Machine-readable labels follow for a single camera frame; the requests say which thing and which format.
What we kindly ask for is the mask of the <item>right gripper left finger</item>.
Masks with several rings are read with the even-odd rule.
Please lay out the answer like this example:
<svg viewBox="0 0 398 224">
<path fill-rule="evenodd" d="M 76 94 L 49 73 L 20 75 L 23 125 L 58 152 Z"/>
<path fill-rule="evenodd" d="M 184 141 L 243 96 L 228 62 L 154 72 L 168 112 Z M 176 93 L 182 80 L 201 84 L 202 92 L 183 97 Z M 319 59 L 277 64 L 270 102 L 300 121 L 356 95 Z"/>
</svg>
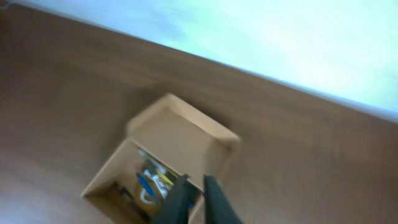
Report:
<svg viewBox="0 0 398 224">
<path fill-rule="evenodd" d="M 188 178 L 181 175 L 169 192 L 159 213 L 152 219 L 152 224 L 187 224 L 189 221 L 188 208 Z"/>
</svg>

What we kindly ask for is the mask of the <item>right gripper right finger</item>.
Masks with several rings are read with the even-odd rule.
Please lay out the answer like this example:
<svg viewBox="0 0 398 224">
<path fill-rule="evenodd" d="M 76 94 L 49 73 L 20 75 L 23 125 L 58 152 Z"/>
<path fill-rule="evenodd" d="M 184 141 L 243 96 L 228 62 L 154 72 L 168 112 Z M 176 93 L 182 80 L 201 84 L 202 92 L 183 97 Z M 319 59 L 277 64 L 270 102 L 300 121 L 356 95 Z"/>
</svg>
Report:
<svg viewBox="0 0 398 224">
<path fill-rule="evenodd" d="M 206 224 L 243 224 L 213 176 L 203 178 Z"/>
</svg>

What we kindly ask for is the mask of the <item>yellow clear tape roll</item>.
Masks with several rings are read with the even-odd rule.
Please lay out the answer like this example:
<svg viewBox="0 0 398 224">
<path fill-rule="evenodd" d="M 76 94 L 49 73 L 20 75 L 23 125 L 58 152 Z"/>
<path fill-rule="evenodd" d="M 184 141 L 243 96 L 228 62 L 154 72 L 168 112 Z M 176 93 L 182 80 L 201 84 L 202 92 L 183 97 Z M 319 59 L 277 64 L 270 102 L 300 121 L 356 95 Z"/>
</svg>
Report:
<svg viewBox="0 0 398 224">
<path fill-rule="evenodd" d="M 157 186 L 151 180 L 149 180 L 148 183 L 151 189 L 154 191 L 155 196 L 157 197 L 160 205 L 162 205 L 164 202 L 164 198 L 162 194 L 159 192 Z M 148 216 L 153 217 L 158 214 L 160 210 L 158 204 L 139 182 L 135 186 L 134 197 L 135 197 L 135 202 L 138 204 L 138 206 L 141 209 L 143 209 L 143 211 L 145 211 L 148 214 Z"/>
</svg>

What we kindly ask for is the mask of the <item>blue ballpoint pen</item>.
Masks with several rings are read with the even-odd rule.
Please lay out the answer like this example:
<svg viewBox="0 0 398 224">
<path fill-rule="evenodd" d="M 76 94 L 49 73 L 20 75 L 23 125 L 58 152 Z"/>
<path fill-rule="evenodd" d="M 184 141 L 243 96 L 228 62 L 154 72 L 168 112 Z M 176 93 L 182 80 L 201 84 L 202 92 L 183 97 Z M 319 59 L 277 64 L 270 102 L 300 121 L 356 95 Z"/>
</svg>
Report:
<svg viewBox="0 0 398 224">
<path fill-rule="evenodd" d="M 136 173 L 137 178 L 139 180 L 139 183 L 143 186 L 143 188 L 146 190 L 146 192 L 152 197 L 156 205 L 159 207 L 160 206 L 160 201 L 157 198 L 154 190 L 151 188 L 149 183 L 146 181 L 143 175 L 141 175 L 139 172 Z"/>
</svg>

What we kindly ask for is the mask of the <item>brown cardboard box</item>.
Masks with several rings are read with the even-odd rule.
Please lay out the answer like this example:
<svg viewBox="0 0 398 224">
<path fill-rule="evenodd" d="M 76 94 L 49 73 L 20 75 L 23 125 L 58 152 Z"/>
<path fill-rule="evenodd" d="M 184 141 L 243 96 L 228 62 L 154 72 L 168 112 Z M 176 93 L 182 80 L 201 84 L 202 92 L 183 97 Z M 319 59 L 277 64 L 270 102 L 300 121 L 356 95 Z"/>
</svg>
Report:
<svg viewBox="0 0 398 224">
<path fill-rule="evenodd" d="M 143 149 L 177 179 L 188 178 L 188 208 L 191 223 L 205 205 L 203 178 L 217 183 L 236 155 L 240 137 L 173 94 L 163 96 L 126 126 L 124 139 L 82 192 L 82 197 L 114 223 L 152 223 L 135 202 L 139 172 L 144 175 Z"/>
</svg>

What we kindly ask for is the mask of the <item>yellow highlighter marker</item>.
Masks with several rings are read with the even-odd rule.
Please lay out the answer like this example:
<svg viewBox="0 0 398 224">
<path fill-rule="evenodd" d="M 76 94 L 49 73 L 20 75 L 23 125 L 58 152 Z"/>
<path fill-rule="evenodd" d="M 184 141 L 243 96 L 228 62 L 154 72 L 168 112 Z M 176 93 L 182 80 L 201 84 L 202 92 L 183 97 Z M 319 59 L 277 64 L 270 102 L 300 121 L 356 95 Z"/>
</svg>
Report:
<svg viewBox="0 0 398 224">
<path fill-rule="evenodd" d="M 158 175 L 160 178 L 169 185 L 174 185 L 176 180 L 176 176 L 169 171 L 162 172 L 161 170 L 157 170 Z"/>
</svg>

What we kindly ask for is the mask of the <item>black whiteboard marker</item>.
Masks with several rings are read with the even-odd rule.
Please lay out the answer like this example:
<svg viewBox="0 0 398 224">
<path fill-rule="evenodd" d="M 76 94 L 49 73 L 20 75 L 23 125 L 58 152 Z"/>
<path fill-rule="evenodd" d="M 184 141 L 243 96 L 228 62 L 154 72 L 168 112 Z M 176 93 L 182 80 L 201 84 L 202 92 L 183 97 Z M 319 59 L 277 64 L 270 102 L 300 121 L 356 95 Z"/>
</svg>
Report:
<svg viewBox="0 0 398 224">
<path fill-rule="evenodd" d="M 169 185 L 164 182 L 158 175 L 157 170 L 165 172 L 166 168 L 159 162 L 157 162 L 148 153 L 146 153 L 146 151 L 144 151 L 143 149 L 138 149 L 138 153 L 146 159 L 146 168 L 144 169 L 144 175 L 150 178 L 150 180 L 155 183 L 159 192 L 162 194 L 163 198 L 165 198 L 173 185 Z"/>
</svg>

